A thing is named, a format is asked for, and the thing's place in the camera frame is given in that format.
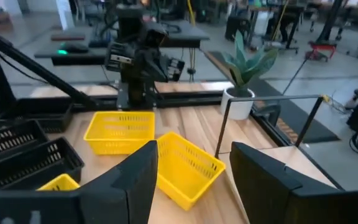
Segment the chair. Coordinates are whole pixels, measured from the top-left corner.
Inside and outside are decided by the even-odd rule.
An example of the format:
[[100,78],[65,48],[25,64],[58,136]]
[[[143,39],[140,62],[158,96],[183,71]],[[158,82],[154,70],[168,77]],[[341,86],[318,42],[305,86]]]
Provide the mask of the chair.
[[88,24],[92,26],[91,19],[101,21],[102,15],[104,14],[104,2],[92,1],[92,0],[74,0],[75,7],[77,8],[75,14],[75,21],[88,21]]

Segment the black mat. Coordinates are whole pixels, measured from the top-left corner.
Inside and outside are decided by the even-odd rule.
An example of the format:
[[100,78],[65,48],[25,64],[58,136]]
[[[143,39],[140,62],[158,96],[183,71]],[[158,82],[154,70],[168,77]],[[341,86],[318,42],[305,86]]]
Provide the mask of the black mat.
[[[206,52],[207,58],[219,68],[220,65],[226,66],[223,56],[220,52]],[[250,84],[250,89],[257,96],[277,96],[282,95],[274,87],[270,86],[266,81],[259,78],[253,79]],[[303,125],[306,122],[308,113],[303,111],[299,106],[294,104],[291,100],[282,100],[280,118],[287,124],[295,133],[299,134]],[[317,143],[327,141],[338,141],[340,140],[332,131],[326,128],[317,120],[313,120],[308,132],[306,133],[303,142],[304,143]]]

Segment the yellow basket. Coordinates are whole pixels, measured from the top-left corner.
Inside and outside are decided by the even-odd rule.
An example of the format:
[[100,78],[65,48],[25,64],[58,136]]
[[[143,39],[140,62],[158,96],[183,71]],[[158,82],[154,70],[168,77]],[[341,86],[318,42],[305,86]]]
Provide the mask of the yellow basket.
[[181,208],[189,210],[226,165],[174,132],[157,142],[157,186]]
[[75,190],[80,187],[68,174],[62,174],[38,190]]
[[132,154],[154,139],[153,112],[96,112],[85,133],[95,154]]

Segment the white flower pot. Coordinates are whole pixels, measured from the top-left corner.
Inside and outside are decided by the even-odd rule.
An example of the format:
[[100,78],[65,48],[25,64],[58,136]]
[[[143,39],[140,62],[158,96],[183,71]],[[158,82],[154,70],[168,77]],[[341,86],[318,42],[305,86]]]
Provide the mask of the white flower pot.
[[[255,97],[255,93],[248,89],[250,97]],[[227,101],[229,99],[235,98],[227,92],[227,89],[223,91],[222,102],[221,102],[221,113],[224,115],[226,110]],[[245,101],[245,102],[232,102],[229,110],[228,118],[234,120],[242,120],[247,119],[248,115],[252,109],[253,101]]]

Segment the black plastic crate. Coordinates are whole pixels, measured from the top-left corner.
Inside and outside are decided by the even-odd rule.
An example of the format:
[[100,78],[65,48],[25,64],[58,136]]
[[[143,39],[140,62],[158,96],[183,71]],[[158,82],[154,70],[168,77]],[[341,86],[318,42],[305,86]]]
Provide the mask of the black plastic crate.
[[0,189],[35,190],[66,173],[81,180],[84,162],[65,138],[43,143],[0,161]]
[[38,121],[46,133],[63,133],[73,118],[73,103],[59,98],[20,99],[0,115],[0,125],[12,125],[23,120]]
[[2,128],[0,129],[0,159],[31,149],[47,141],[48,138],[36,121],[21,122],[8,128]]

